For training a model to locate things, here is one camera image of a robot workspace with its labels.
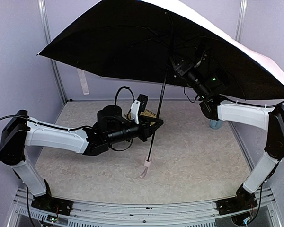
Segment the umbrella handle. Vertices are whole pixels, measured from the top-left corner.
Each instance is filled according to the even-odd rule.
[[[149,160],[149,161],[147,161],[147,158],[148,158],[148,156],[145,156],[145,159],[144,159],[144,166],[145,166],[145,168],[144,168],[144,171],[143,171],[143,172],[141,173],[141,175],[140,175],[140,178],[141,178],[141,179],[146,176],[147,170],[148,170],[148,168],[151,166],[151,157],[150,157],[150,160]]]

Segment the metal frame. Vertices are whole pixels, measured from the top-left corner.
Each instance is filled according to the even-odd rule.
[[[45,41],[46,41],[46,44],[49,44],[51,42],[51,34],[50,34],[49,25],[48,25],[45,0],[38,0],[38,6],[39,6],[39,11],[40,11]],[[66,96],[66,93],[65,93],[65,89],[64,89],[62,80],[61,80],[61,76],[60,76],[60,73],[59,73],[57,62],[52,60],[52,59],[50,59],[50,61],[51,61],[51,65],[52,65],[52,68],[53,68],[53,74],[54,74],[56,85],[58,87],[60,98],[62,100],[63,105],[65,105],[67,103],[68,99],[67,99],[67,96]]]
[[[28,216],[26,190],[19,189],[14,198],[7,227],[14,227],[20,215]],[[260,191],[256,193],[259,200]],[[263,189],[261,207],[267,206],[274,227],[282,227],[280,213],[270,188]],[[30,208],[33,219],[41,220],[51,213]],[[215,200],[164,205],[122,205],[74,200],[70,216],[59,215],[62,227],[214,227],[219,216]]]
[[[247,0],[241,0],[239,19],[238,19],[238,24],[237,24],[237,32],[235,36],[235,40],[238,42],[241,41],[241,37],[243,34],[243,26],[244,26],[244,21],[245,21],[246,9],[247,9]]]

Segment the purple wall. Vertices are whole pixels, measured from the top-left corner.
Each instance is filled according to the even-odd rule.
[[[0,117],[26,109],[40,120],[54,122],[62,103],[48,59],[37,57],[45,46],[37,1],[0,1]],[[0,134],[7,124],[0,122]],[[35,162],[40,149],[30,150]],[[0,162],[0,227],[20,181]]]
[[[72,21],[97,3],[98,0],[55,0],[46,1],[47,15],[52,38],[56,37]],[[240,1],[233,0],[182,0],[185,4],[196,10],[216,26],[220,27],[230,36],[234,37],[239,17]],[[91,73],[86,73],[89,85],[89,95],[83,95],[77,71],[74,67],[58,62],[59,71],[68,98],[72,99],[114,99],[117,90],[123,86],[130,86],[138,95],[143,93],[149,98],[157,99],[160,96],[161,86],[128,80],[115,80],[100,78]],[[126,92],[120,94],[120,98],[129,98]],[[183,88],[167,86],[165,92],[167,99],[186,99]]]
[[[272,58],[284,71],[284,0],[248,1],[242,43],[248,48]],[[254,163],[266,144],[266,132],[237,124]],[[284,160],[269,181],[284,220]]]

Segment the umbrella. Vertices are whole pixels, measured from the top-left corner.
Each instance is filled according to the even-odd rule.
[[[39,55],[102,77],[157,83],[173,61],[166,83],[189,87],[174,72],[185,61],[203,81],[219,78],[225,85],[217,90],[221,95],[284,98],[284,73],[273,60],[236,42],[178,0],[102,0]]]

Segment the floor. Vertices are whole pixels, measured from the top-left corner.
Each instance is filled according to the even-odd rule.
[[[97,111],[111,104],[68,102],[56,124],[93,125]],[[127,113],[131,102],[118,105]],[[149,101],[147,109],[156,112],[157,106],[157,101]],[[139,176],[150,140],[139,139],[127,151],[110,150],[96,157],[44,148],[37,171],[48,181],[53,196],[84,201],[167,204],[235,195],[249,169],[228,124],[211,129],[199,105],[187,101],[164,101],[160,116],[164,125],[156,133],[153,164],[144,179]]]

